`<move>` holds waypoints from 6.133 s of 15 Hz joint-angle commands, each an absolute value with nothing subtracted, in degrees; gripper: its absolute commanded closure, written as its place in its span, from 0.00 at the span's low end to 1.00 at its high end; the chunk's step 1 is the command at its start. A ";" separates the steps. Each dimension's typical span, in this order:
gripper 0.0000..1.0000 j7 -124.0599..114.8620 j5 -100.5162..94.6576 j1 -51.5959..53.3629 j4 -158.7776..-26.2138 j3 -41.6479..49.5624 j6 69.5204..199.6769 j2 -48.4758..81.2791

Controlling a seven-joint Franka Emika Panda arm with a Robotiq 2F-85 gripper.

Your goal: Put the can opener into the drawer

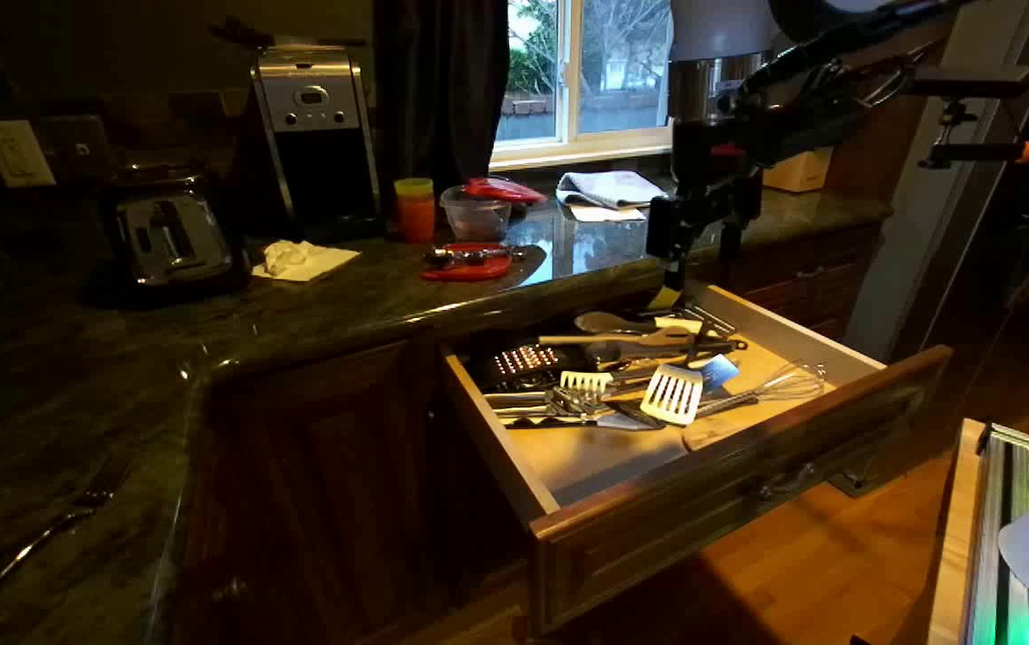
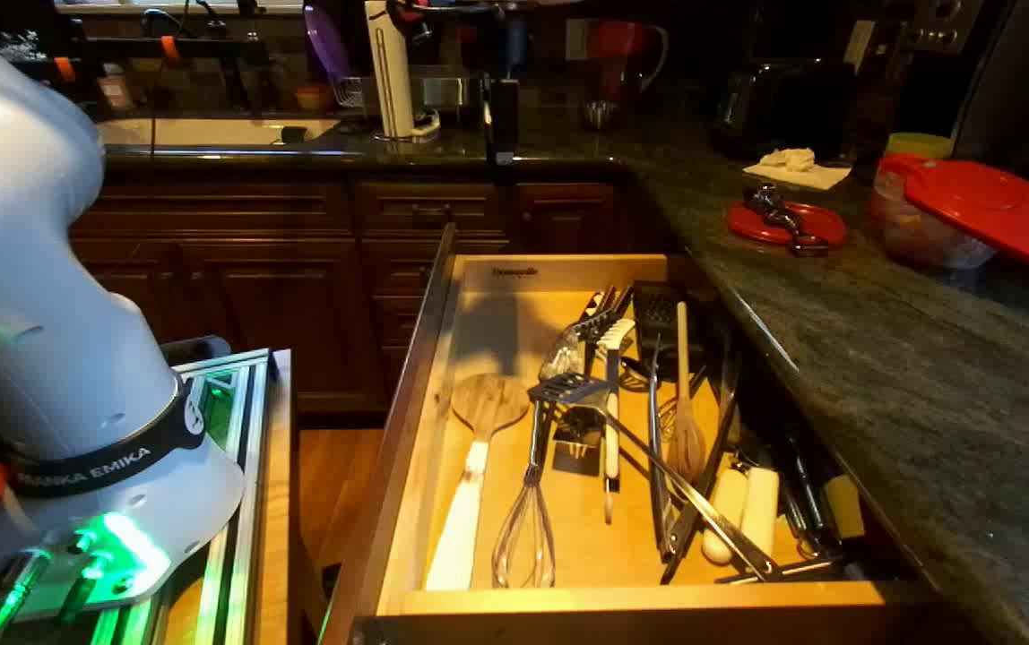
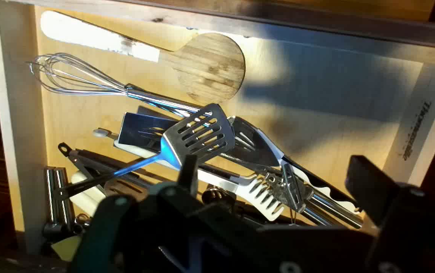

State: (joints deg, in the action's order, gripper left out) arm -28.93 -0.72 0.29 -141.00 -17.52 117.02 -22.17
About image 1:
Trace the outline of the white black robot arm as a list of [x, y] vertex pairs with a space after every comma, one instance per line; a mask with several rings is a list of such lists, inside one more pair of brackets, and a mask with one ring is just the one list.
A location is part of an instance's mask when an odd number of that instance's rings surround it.
[[800, 149], [832, 148], [901, 97], [924, 53], [917, 45], [854, 65], [953, 16], [968, 0], [671, 0], [671, 175], [648, 201], [646, 252], [662, 284], [684, 285], [701, 234], [721, 228], [721, 257], [741, 248], [760, 211], [760, 175]]

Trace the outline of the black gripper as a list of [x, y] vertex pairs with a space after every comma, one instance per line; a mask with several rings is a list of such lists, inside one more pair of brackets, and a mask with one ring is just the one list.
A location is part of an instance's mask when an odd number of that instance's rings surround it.
[[760, 216], [760, 164], [734, 125], [671, 125], [673, 192], [648, 201], [646, 252], [662, 261], [662, 284], [684, 284], [684, 261], [707, 225], [721, 225], [716, 257], [730, 263], [741, 228]]

